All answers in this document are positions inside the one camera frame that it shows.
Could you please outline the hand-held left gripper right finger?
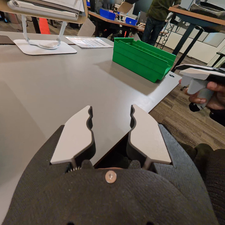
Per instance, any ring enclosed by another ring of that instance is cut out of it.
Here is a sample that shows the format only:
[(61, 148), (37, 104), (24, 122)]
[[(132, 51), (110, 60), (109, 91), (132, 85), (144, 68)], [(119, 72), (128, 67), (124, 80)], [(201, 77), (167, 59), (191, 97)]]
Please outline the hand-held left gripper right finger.
[(131, 129), (126, 146), (128, 157), (139, 161), (144, 170), (149, 170), (153, 163), (171, 165), (172, 160), (156, 120), (136, 104), (131, 105), (130, 117)]

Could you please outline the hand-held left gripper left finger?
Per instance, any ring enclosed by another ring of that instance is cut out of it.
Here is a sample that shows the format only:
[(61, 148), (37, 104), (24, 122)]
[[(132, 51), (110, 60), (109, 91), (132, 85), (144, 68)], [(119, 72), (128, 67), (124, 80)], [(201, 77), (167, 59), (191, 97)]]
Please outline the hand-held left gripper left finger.
[(96, 146), (92, 118), (92, 106), (88, 105), (65, 123), (51, 158), (51, 164), (69, 162), (73, 168), (78, 168), (84, 160), (93, 158)]

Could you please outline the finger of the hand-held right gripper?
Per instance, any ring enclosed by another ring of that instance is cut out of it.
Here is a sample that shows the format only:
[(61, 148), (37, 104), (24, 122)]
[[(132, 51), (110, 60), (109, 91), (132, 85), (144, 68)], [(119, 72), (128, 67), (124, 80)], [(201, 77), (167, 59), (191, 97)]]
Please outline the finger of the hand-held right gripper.
[(206, 79), (209, 77), (209, 75), (219, 76), (219, 72), (195, 68), (181, 70), (180, 74), (182, 74), (181, 85), (189, 85), (187, 90), (188, 94), (213, 94), (213, 91), (207, 89), (207, 84), (209, 81)]
[(201, 69), (201, 70), (207, 70), (207, 71), (219, 71), (220, 68), (213, 68), (209, 66), (200, 66), (200, 65), (193, 65), (193, 64), (182, 64), (175, 67), (175, 70), (185, 70), (185, 69)]

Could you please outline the green plastic bin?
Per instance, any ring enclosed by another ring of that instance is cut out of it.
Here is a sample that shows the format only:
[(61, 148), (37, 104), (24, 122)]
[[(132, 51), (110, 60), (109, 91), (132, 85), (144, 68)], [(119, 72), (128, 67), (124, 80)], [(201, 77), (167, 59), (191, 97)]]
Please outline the green plastic bin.
[(156, 83), (172, 68), (176, 55), (134, 38), (114, 38), (112, 61)]

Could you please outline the grey desk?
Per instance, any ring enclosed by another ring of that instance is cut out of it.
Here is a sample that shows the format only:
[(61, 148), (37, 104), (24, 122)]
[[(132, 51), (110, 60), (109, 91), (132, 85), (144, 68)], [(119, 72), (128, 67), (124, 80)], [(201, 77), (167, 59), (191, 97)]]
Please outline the grey desk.
[(0, 47), (0, 203), (7, 205), (25, 167), (75, 113), (93, 108), (96, 164), (130, 130), (130, 109), (150, 112), (177, 85), (169, 74), (152, 83), (112, 61), (113, 48), (29, 56)]

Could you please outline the person's right hand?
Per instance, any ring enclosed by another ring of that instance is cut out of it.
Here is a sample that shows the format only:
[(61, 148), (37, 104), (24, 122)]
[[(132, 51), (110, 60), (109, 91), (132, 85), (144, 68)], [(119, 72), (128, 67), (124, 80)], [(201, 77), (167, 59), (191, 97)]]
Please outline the person's right hand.
[(207, 84), (207, 89), (214, 92), (211, 99), (208, 101), (205, 98), (198, 98), (198, 92), (195, 94), (188, 94), (188, 88), (184, 89), (186, 95), (189, 95), (189, 101), (195, 104), (204, 104), (207, 102), (206, 107), (212, 110), (225, 109), (225, 85), (210, 81)]

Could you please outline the narrow wooden table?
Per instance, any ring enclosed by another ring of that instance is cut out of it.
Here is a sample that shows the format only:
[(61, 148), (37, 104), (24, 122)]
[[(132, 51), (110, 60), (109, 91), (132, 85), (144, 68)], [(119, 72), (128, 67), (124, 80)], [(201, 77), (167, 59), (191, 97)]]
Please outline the narrow wooden table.
[(211, 29), (214, 29), (218, 32), (221, 32), (221, 31), (225, 30), (225, 21), (221, 20), (221, 19), (201, 15), (201, 14), (198, 14), (198, 13), (185, 11), (185, 10), (178, 9), (178, 8), (175, 8), (175, 7), (170, 7), (169, 11), (176, 14), (176, 16), (181, 18), (184, 22), (187, 22), (187, 23), (190, 24), (189, 27), (187, 28), (186, 32), (184, 33), (184, 35), (182, 36), (182, 38), (178, 42), (177, 46), (173, 50), (173, 52), (172, 52), (173, 55), (177, 55), (180, 52), (181, 48), (183, 47), (184, 43), (188, 39), (188, 37), (191, 34), (191, 32), (193, 31), (193, 29), (196, 26), (200, 27), (200, 30), (197, 33), (197, 35), (195, 36), (195, 38), (192, 40), (190, 45), (187, 47), (185, 52), (182, 54), (182, 56), (179, 58), (179, 60), (177, 61), (177, 63), (173, 67), (173, 69), (171, 70), (171, 72), (175, 72), (176, 67), (181, 64), (181, 62), (184, 60), (186, 55), (189, 53), (191, 48), (194, 46), (194, 44), (196, 43), (198, 38), (203, 33), (203, 31), (204, 31), (203, 27), (210, 27)]

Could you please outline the dark bag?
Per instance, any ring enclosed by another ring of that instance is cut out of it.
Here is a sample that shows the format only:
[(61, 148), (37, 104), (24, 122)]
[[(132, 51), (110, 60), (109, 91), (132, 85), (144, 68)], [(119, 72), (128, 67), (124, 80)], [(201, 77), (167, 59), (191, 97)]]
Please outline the dark bag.
[(190, 6), (190, 12), (213, 17), (223, 18), (225, 17), (225, 9), (216, 6), (214, 4), (196, 0), (193, 5)]

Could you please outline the blue plastic bin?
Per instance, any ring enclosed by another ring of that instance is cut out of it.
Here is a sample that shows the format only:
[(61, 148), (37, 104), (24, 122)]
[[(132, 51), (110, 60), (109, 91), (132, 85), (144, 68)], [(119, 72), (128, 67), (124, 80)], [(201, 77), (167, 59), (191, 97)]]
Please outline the blue plastic bin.
[(130, 24), (130, 25), (132, 25), (132, 26), (136, 26), (137, 20), (134, 19), (134, 18), (126, 17), (125, 23), (126, 23), (126, 24)]
[(115, 13), (112, 13), (112, 12), (102, 9), (102, 8), (100, 9), (99, 13), (100, 13), (100, 16), (102, 16), (106, 19), (113, 20), (113, 21), (115, 20), (115, 17), (116, 17)]

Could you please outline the long wooden table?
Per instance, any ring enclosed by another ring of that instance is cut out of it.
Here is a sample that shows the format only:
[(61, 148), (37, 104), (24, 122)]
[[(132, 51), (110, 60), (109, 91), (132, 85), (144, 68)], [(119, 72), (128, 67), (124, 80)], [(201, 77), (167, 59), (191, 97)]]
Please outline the long wooden table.
[(121, 21), (121, 20), (118, 20), (118, 14), (117, 13), (111, 13), (113, 16), (115, 16), (114, 20), (112, 19), (109, 19), (109, 18), (106, 18), (106, 17), (103, 17), (95, 12), (91, 12), (88, 10), (88, 15), (91, 15), (93, 16), (95, 19), (97, 19), (97, 21), (105, 21), (105, 22), (108, 22), (108, 23), (111, 23), (111, 24), (117, 24), (119, 25), (120, 27), (130, 27), (131, 29), (137, 31), (137, 32), (144, 32), (144, 26), (137, 26), (137, 25), (132, 25), (131, 23), (127, 24), (125, 21)]

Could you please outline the white document stand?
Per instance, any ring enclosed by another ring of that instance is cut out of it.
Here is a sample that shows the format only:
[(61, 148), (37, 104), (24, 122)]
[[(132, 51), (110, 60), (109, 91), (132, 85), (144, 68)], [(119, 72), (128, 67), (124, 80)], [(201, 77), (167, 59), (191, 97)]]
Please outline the white document stand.
[[(83, 0), (85, 12), (69, 7), (46, 2), (44, 0), (1, 0), (0, 10), (20, 14), (22, 18), (23, 39), (13, 40), (14, 44), (27, 55), (75, 54), (77, 51), (61, 41), (68, 22), (83, 24), (88, 17), (86, 1)], [(28, 37), (26, 15), (62, 21), (56, 40), (32, 40)]]

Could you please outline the laminated paper sheet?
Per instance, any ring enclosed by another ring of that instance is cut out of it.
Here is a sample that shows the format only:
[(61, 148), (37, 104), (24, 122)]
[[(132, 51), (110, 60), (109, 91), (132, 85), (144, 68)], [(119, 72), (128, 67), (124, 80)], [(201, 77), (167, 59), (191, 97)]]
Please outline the laminated paper sheet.
[(70, 42), (80, 48), (113, 48), (98, 37), (66, 37)]

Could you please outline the orange traffic cone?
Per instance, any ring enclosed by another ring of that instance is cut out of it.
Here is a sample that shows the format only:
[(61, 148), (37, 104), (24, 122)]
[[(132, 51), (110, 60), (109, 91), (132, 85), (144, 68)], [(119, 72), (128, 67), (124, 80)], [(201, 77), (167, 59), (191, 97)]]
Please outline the orange traffic cone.
[(49, 26), (48, 26), (48, 21), (46, 18), (39, 18), (39, 28), (40, 28), (41, 34), (47, 34), (47, 35), (51, 34), (49, 30)]

